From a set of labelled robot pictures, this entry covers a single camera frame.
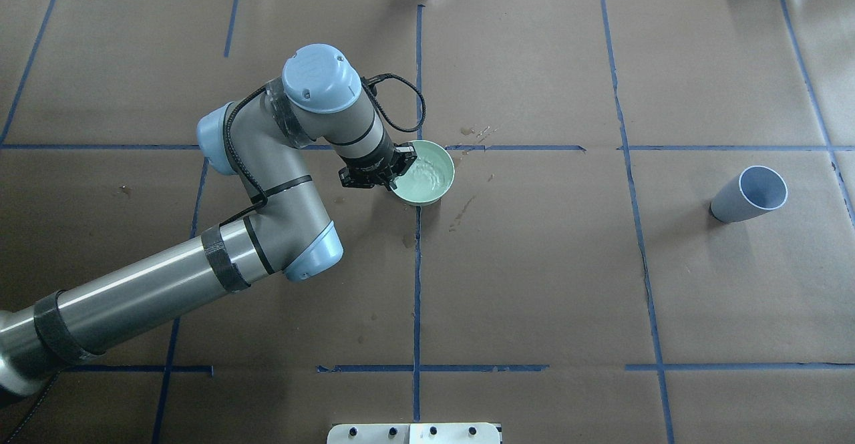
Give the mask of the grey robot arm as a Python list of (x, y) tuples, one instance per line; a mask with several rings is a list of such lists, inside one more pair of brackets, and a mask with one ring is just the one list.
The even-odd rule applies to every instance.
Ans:
[(344, 254), (302, 149), (326, 140), (345, 188), (396, 188), (415, 163), (412, 141), (389, 136), (373, 85), (344, 53), (311, 43), (281, 75), (202, 118), (196, 139), (221, 174), (238, 176), (250, 206), (198, 236), (27, 309), (2, 312), (2, 406), (113, 347), (282, 272), (302, 282)]

